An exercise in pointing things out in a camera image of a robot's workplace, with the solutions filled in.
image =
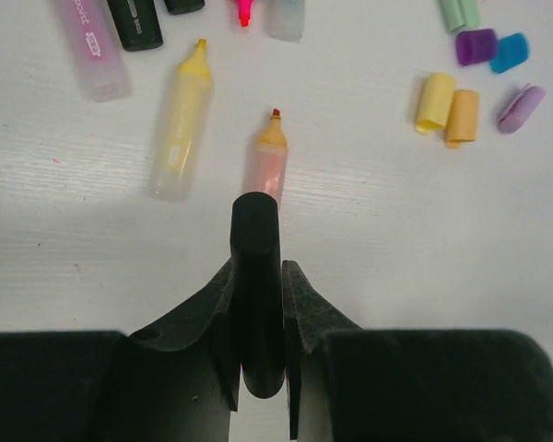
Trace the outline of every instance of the lavender cap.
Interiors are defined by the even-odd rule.
[[[523,127],[547,92],[539,86],[527,85],[498,117],[498,129],[503,134],[513,134]]]
[[[494,29],[466,30],[455,40],[461,66],[490,62],[498,55],[498,36]]]

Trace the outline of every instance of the white surface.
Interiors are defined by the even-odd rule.
[[[248,31],[230,0],[158,6],[165,46],[124,53],[134,95],[95,104],[48,2],[0,0],[0,331],[131,332],[190,296],[228,257],[245,148],[278,106],[282,256],[319,291],[363,326],[513,328],[553,358],[553,0],[482,6],[484,26],[532,44],[503,76],[456,68],[433,0],[311,0],[300,44],[266,36],[260,0]],[[216,95],[198,172],[186,204],[161,203],[144,195],[159,109],[201,37]],[[458,151],[412,127],[414,87],[437,70],[481,94],[479,140]],[[529,82],[546,100],[498,134]],[[287,426],[284,391],[242,394],[232,440],[285,441]]]

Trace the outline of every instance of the orange marker tip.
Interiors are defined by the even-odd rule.
[[[241,15],[240,24],[243,28],[247,28],[248,25],[250,24],[250,16]]]

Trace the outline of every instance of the green cap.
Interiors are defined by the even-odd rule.
[[[439,0],[444,24],[449,32],[479,28],[481,16],[477,0]]]

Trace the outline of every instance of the black marker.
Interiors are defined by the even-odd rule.
[[[107,0],[114,26],[126,51],[144,51],[162,45],[154,0]]]
[[[205,0],[164,0],[168,12],[173,15],[198,11],[205,7]]]

